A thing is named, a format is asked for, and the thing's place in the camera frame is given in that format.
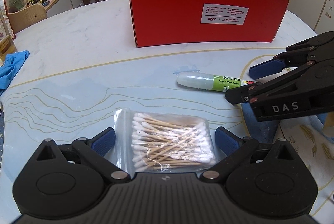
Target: cotton swab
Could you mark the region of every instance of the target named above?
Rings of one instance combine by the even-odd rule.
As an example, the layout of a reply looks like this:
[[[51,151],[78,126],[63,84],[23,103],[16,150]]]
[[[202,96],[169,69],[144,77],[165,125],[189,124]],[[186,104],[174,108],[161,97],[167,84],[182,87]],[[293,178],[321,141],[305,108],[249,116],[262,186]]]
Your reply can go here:
[[[215,164],[210,132],[201,119],[162,121],[144,113],[134,115],[131,147],[137,172]]]

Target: plastic bag of cotton swabs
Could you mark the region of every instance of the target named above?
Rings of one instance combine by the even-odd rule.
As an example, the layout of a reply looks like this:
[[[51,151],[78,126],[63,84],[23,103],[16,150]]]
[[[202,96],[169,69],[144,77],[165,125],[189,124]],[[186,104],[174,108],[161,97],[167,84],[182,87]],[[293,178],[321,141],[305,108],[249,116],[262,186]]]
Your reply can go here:
[[[132,128],[136,172],[196,172],[216,164],[203,118],[134,112]]]

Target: glass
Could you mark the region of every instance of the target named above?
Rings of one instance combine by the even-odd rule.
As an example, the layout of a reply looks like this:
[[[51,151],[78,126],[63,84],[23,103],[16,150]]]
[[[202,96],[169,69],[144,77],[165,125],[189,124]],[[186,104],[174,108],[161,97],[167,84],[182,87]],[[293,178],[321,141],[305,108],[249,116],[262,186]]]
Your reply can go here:
[[[16,53],[17,49],[12,37],[10,36],[8,27],[3,17],[3,11],[0,9],[1,24],[6,32],[6,36],[0,41],[0,60],[2,64],[5,62],[7,54]]]

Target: green label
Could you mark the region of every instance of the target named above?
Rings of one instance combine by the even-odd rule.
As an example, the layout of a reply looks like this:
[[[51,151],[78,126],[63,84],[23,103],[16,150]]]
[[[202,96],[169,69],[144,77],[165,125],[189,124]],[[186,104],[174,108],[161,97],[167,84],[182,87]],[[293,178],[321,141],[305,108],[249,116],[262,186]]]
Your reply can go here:
[[[213,76],[212,90],[226,92],[229,89],[241,86],[241,80],[225,76]]]

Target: plastic bag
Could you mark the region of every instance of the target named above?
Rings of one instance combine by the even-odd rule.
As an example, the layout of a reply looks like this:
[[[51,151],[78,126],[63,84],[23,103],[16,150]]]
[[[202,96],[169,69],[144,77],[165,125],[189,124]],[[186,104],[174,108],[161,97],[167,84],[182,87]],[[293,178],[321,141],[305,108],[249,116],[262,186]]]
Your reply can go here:
[[[206,119],[128,108],[114,114],[115,148],[106,159],[135,172],[199,172],[216,164]]]

